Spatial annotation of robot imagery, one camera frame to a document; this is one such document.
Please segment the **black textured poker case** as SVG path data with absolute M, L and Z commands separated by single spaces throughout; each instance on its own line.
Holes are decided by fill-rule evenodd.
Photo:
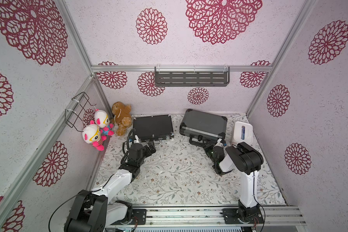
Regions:
M 155 142 L 174 138 L 174 129 L 170 115 L 138 117 L 133 120 L 134 135 L 141 142 Z

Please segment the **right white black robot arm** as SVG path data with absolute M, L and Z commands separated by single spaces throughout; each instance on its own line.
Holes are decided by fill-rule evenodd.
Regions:
M 228 215 L 241 223 L 259 223 L 263 221 L 260 203 L 257 200 L 257 178 L 264 159 L 262 155 L 245 142 L 225 146 L 225 141 L 208 141 L 203 149 L 213 162 L 216 174 L 223 176 L 237 169 L 241 172 L 241 192 L 236 215 Z

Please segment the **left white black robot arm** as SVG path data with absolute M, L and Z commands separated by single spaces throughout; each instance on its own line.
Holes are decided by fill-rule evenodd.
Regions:
M 133 143 L 124 154 L 117 172 L 102 185 L 92 190 L 81 190 L 75 195 L 67 217 L 65 232 L 103 232 L 106 226 L 115 222 L 128 223 L 133 218 L 132 204 L 125 201 L 110 201 L 131 184 L 140 173 L 145 158 L 156 152 L 155 144 L 145 146 Z

